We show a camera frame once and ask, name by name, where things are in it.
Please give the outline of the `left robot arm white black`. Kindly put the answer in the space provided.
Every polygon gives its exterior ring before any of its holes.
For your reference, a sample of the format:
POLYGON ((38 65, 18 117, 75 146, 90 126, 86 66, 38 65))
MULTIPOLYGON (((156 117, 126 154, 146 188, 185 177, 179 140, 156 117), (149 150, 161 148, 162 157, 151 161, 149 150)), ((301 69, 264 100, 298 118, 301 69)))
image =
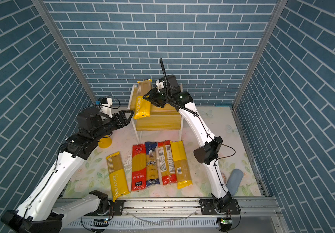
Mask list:
POLYGON ((79 131, 60 146, 56 162, 34 191, 16 210, 6 211, 1 222, 16 233, 58 233, 88 213, 107 214, 108 195, 97 190, 66 206, 53 206, 73 174, 98 146, 98 141, 129 125, 133 115, 132 110, 108 115, 100 106, 80 111, 77 115, 79 131))

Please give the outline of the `plain yellow pasta package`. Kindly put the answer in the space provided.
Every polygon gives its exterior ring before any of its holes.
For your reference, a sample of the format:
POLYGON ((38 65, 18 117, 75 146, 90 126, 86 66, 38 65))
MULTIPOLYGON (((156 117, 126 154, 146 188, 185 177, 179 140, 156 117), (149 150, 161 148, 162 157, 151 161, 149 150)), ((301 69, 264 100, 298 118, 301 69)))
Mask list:
POLYGON ((187 156, 185 153, 184 144, 182 141, 177 141, 177 142, 171 142, 170 145, 172 149, 173 162, 178 182, 177 188, 183 189, 193 184, 188 166, 187 156))

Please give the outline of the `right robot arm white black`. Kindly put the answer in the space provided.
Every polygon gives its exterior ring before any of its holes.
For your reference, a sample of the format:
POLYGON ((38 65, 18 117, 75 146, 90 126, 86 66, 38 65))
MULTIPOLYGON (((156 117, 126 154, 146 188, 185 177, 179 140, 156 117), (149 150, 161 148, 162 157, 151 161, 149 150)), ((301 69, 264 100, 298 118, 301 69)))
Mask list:
POLYGON ((143 99, 156 107, 164 107, 166 104, 174 107, 187 121, 192 129, 199 147, 194 150, 196 160, 205 167, 207 177, 211 185, 211 195, 214 209, 218 213, 239 214, 237 200, 234 199, 223 181, 220 172, 218 152, 223 145, 223 140, 209 129, 199 115, 193 98, 187 91, 181 91, 174 75, 168 75, 156 81, 156 87, 152 88, 143 99))

